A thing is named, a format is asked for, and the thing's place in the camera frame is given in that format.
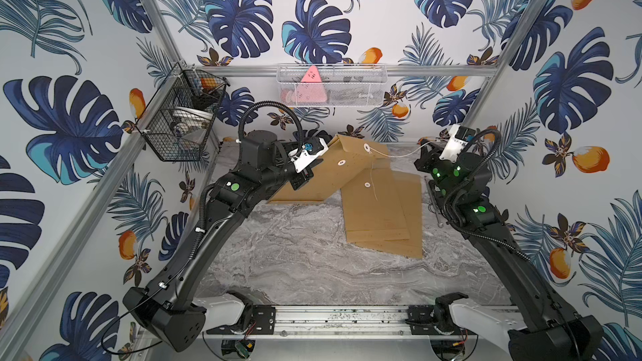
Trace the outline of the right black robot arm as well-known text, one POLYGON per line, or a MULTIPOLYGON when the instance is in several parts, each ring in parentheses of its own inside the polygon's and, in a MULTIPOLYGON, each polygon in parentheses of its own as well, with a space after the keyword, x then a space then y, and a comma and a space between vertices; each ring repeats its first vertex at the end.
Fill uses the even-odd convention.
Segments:
POLYGON ((592 359, 603 338, 600 323, 578 314, 553 289, 483 194, 500 131, 454 125, 449 137, 445 143, 420 140, 414 165, 431 177, 436 210, 484 257, 518 310, 510 317, 454 295, 448 304, 451 324, 480 335, 513 360, 592 359))

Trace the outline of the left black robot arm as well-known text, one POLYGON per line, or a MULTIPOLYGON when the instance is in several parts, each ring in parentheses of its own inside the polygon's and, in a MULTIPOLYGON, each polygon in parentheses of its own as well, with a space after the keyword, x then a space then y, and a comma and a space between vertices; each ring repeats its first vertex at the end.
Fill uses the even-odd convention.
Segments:
POLYGON ((203 189, 194 229, 144 288, 130 289, 123 299, 128 314, 177 353, 190 347, 205 328, 207 310, 194 297, 226 241, 257 204, 285 185, 299 190, 309 182, 314 167, 329 150, 324 138, 305 137, 299 118, 289 107, 270 100, 257 102, 242 114, 237 135, 237 164, 203 189), (293 120, 298 131, 294 141, 279 140, 267 130, 246 132, 252 112, 266 107, 281 110, 293 120))

